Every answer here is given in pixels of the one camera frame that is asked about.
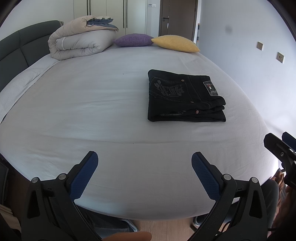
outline purple pillow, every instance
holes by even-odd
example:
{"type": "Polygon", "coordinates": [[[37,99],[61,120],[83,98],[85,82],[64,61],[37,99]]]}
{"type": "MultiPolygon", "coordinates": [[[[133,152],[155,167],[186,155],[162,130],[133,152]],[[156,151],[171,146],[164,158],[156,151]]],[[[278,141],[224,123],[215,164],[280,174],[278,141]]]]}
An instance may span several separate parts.
{"type": "Polygon", "coordinates": [[[128,34],[113,41],[120,47],[140,47],[153,44],[153,37],[146,34],[128,34]]]}

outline folded black jeans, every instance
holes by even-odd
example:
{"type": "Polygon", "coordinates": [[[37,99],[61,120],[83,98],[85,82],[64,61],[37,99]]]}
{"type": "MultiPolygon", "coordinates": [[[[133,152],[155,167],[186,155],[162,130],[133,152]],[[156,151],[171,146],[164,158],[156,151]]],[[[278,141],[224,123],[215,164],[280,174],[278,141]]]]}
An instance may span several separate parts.
{"type": "Polygon", "coordinates": [[[206,75],[174,74],[150,70],[148,120],[226,121],[225,100],[206,75]]]}

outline silver screw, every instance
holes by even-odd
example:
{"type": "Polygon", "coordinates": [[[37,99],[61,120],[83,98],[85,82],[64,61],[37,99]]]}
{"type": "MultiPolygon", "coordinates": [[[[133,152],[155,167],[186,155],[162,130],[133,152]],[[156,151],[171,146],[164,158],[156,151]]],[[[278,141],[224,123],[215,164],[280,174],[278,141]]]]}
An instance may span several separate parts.
{"type": "Polygon", "coordinates": [[[224,179],[229,181],[231,179],[231,176],[229,174],[225,174],[224,179]]]}
{"type": "Polygon", "coordinates": [[[60,180],[64,180],[66,178],[66,174],[62,173],[59,175],[60,180]]]}
{"type": "Polygon", "coordinates": [[[32,180],[31,180],[32,183],[36,183],[37,181],[38,181],[38,178],[37,178],[37,177],[34,177],[34,178],[32,178],[32,180]]]}
{"type": "Polygon", "coordinates": [[[257,182],[258,182],[258,179],[255,178],[255,177],[252,177],[252,182],[253,182],[253,183],[257,183],[257,182]]]}

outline door frame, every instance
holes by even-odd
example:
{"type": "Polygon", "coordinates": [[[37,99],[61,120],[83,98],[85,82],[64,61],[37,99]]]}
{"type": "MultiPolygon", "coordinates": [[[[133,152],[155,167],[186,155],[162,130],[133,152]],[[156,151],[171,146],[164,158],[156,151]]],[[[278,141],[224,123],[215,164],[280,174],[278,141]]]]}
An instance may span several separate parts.
{"type": "MultiPolygon", "coordinates": [[[[198,3],[198,0],[195,0],[195,12],[194,12],[194,22],[193,22],[191,41],[194,40],[194,34],[195,34],[195,29],[196,29],[197,3],[198,3]]],[[[160,0],[158,36],[161,35],[162,20],[163,20],[163,0],[160,0]]]]}

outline light switch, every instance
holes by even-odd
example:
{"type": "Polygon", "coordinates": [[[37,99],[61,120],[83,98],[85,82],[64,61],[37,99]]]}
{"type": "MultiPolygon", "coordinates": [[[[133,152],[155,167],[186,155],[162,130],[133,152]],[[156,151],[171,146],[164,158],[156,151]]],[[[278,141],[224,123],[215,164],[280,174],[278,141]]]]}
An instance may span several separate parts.
{"type": "Polygon", "coordinates": [[[257,49],[263,49],[263,43],[257,42],[257,49]]]}
{"type": "Polygon", "coordinates": [[[281,63],[283,63],[283,61],[284,61],[284,57],[285,56],[283,56],[281,53],[277,53],[277,55],[276,55],[276,59],[278,60],[278,61],[280,61],[281,63]]]}

